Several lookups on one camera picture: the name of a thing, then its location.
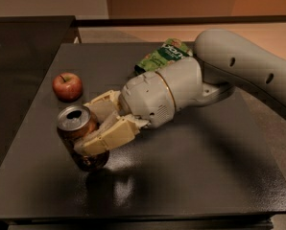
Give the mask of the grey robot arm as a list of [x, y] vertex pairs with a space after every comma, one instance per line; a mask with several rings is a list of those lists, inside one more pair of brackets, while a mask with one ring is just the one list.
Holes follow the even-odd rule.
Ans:
[[130, 79], [86, 103], [101, 126], [77, 140], [77, 153], [92, 156], [121, 147], [142, 128], [157, 128], [187, 106], [207, 106], [239, 87], [286, 120], [286, 60], [238, 34], [206, 30], [194, 55]]

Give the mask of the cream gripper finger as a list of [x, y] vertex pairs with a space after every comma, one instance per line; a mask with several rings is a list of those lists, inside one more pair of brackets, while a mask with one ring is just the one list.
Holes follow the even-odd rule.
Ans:
[[96, 131], [78, 140], [74, 150], [78, 154], [92, 156], [116, 149], [132, 141], [148, 123], [147, 120], [137, 119], [131, 114], [111, 114]]
[[84, 106], [96, 116], [99, 123], [102, 123], [111, 113], [121, 110], [119, 104], [120, 94], [120, 91], [109, 90], [85, 103]]

